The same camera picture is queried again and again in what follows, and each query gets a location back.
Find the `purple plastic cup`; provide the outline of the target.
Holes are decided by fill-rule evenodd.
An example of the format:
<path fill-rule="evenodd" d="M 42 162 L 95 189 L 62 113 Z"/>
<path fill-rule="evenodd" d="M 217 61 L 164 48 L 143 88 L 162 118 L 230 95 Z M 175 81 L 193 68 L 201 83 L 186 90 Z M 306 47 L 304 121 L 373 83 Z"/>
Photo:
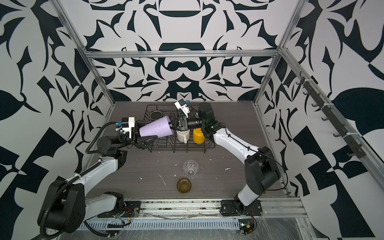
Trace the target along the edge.
<path fill-rule="evenodd" d="M 169 116 L 164 116 L 154 122 L 140 127 L 139 134 L 141 137 L 157 136 L 158 138 L 168 137 L 174 134 L 171 129 Z"/>

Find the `red inside white mug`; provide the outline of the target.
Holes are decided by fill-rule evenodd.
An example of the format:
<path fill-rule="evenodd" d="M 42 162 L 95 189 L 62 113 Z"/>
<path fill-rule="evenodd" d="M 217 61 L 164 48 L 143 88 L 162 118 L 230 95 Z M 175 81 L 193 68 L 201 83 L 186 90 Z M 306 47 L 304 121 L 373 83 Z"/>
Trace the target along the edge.
<path fill-rule="evenodd" d="M 177 139 L 179 142 L 187 144 L 190 140 L 190 130 L 177 131 Z"/>

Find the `black mug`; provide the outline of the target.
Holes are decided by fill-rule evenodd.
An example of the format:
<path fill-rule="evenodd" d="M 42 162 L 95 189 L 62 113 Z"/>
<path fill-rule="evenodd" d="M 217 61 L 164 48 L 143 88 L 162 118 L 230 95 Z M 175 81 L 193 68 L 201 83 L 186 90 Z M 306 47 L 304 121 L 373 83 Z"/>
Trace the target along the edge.
<path fill-rule="evenodd" d="M 150 113 L 150 119 L 152 121 L 159 120 L 163 117 L 163 113 L 161 111 L 153 111 Z"/>

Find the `yellow mug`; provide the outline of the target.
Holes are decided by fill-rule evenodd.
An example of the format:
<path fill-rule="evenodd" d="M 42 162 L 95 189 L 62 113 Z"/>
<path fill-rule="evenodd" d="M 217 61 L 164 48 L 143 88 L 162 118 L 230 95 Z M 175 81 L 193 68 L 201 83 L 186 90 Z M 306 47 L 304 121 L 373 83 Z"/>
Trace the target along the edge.
<path fill-rule="evenodd" d="M 203 144 L 206 141 L 206 138 L 202 132 L 201 128 L 197 128 L 193 130 L 193 141 L 196 144 Z"/>

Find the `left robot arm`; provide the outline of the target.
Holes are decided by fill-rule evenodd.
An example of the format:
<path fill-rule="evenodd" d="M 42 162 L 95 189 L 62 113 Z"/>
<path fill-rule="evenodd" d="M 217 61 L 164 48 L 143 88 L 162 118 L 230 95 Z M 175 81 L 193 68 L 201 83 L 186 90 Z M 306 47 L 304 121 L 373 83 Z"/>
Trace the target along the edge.
<path fill-rule="evenodd" d="M 82 224 L 95 235 L 111 237 L 93 229 L 87 222 L 101 214 L 120 218 L 125 214 L 124 196 L 105 192 L 99 197 L 86 196 L 98 183 L 119 170 L 127 160 L 127 146 L 146 149 L 157 135 L 145 135 L 142 128 L 149 121 L 136 121 L 133 117 L 120 122 L 104 124 L 86 148 L 86 154 L 99 154 L 95 164 L 67 180 L 56 180 L 48 188 L 37 223 L 40 235 L 45 240 L 57 238 L 63 233 L 72 233 Z"/>

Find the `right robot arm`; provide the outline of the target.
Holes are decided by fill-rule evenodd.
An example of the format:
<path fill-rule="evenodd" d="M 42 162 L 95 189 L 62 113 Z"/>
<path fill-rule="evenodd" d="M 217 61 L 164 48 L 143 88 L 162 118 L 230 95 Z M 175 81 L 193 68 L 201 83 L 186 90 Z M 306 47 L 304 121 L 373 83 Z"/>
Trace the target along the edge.
<path fill-rule="evenodd" d="M 272 151 L 268 147 L 252 146 L 234 135 L 224 123 L 216 120 L 211 104 L 200 103 L 193 117 L 186 101 L 180 100 L 174 105 L 183 113 L 171 122 L 176 130 L 200 128 L 207 140 L 223 147 L 244 164 L 246 185 L 235 197 L 239 207 L 251 206 L 280 180 L 280 164 L 274 159 Z"/>

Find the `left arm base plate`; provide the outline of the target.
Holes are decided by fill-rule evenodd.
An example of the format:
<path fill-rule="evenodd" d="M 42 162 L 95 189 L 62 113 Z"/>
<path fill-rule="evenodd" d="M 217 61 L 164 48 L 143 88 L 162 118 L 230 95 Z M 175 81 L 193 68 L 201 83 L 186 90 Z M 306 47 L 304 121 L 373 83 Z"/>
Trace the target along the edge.
<path fill-rule="evenodd" d="M 140 201 L 124 201 L 118 205 L 118 213 L 121 218 L 131 218 L 141 211 Z"/>

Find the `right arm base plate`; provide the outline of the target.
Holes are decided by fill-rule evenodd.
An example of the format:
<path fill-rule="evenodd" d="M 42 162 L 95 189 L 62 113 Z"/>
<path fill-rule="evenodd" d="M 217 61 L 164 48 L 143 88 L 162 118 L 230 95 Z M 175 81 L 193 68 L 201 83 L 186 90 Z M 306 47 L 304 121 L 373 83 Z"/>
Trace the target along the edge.
<path fill-rule="evenodd" d="M 220 214 L 223 216 L 261 216 L 262 206 L 259 200 L 245 206 L 239 200 L 221 200 Z"/>

